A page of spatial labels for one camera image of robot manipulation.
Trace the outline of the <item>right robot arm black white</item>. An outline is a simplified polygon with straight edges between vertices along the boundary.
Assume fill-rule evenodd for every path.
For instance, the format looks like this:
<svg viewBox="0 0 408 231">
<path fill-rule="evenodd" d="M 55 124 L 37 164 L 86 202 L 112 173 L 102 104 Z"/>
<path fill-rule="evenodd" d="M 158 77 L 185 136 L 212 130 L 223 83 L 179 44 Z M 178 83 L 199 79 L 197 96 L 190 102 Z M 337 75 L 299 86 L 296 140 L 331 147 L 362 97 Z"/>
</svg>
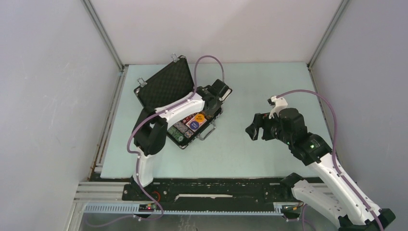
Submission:
<svg viewBox="0 0 408 231">
<path fill-rule="evenodd" d="M 263 140 L 279 140 L 287 145 L 293 156 L 317 173 L 335 196 L 332 199 L 292 173 L 280 182 L 282 199 L 305 202 L 340 231 L 383 231 L 395 220 L 391 209 L 380 208 L 370 200 L 344 169 L 333 162 L 330 146 L 321 136 L 307 130 L 297 109 L 286 108 L 273 115 L 255 114 L 245 131 L 255 141 L 260 129 Z"/>
</svg>

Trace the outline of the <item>blue small blind button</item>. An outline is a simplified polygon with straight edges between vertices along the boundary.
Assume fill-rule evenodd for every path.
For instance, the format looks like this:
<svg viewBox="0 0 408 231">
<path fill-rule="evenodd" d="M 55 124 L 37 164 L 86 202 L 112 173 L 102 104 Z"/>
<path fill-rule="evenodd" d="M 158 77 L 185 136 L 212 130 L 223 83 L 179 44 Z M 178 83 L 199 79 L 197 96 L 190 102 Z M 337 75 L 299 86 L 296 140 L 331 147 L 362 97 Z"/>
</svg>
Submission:
<svg viewBox="0 0 408 231">
<path fill-rule="evenodd" d="M 195 120 L 189 123 L 189 128 L 191 130 L 197 130 L 199 127 L 200 127 L 200 123 Z"/>
</svg>

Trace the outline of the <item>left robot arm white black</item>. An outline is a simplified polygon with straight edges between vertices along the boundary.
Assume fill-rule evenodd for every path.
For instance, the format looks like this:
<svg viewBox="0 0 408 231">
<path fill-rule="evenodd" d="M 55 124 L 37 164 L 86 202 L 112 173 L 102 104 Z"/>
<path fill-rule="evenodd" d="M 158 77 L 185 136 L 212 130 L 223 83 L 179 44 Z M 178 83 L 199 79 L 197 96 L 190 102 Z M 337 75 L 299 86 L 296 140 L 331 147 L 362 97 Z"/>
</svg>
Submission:
<svg viewBox="0 0 408 231">
<path fill-rule="evenodd" d="M 232 89 L 218 79 L 163 107 L 143 108 L 132 132 L 137 156 L 132 176 L 137 183 L 133 190 L 136 197 L 143 201 L 151 197 L 150 184 L 166 139 L 170 138 L 181 149 L 196 138 L 201 140 L 201 133 L 214 124 L 231 93 Z"/>
</svg>

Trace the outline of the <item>orange big blind button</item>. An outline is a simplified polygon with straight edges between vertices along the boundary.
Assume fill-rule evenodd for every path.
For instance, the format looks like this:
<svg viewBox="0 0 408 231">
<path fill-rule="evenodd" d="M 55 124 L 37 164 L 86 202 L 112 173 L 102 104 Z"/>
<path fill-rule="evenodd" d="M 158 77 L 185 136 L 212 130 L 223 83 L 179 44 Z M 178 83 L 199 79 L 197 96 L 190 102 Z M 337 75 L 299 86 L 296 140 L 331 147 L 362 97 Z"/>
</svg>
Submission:
<svg viewBox="0 0 408 231">
<path fill-rule="evenodd" d="M 198 122 L 198 123 L 204 123 L 206 121 L 206 118 L 203 114 L 198 113 L 196 114 L 196 116 L 194 117 L 194 121 Z"/>
</svg>

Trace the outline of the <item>black aluminium poker case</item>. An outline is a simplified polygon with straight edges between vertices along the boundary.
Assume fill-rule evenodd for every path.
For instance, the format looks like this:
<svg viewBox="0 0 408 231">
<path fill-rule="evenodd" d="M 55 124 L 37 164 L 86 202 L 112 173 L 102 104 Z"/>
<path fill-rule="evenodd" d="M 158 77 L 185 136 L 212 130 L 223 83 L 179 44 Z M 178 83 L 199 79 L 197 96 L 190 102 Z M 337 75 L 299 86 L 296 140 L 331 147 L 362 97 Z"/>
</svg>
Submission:
<svg viewBox="0 0 408 231">
<path fill-rule="evenodd" d="M 143 108 L 163 107 L 199 87 L 196 85 L 196 78 L 191 75 L 187 58 L 183 55 L 176 57 L 148 80 L 140 78 L 138 82 L 140 85 L 134 89 L 134 94 Z"/>
</svg>

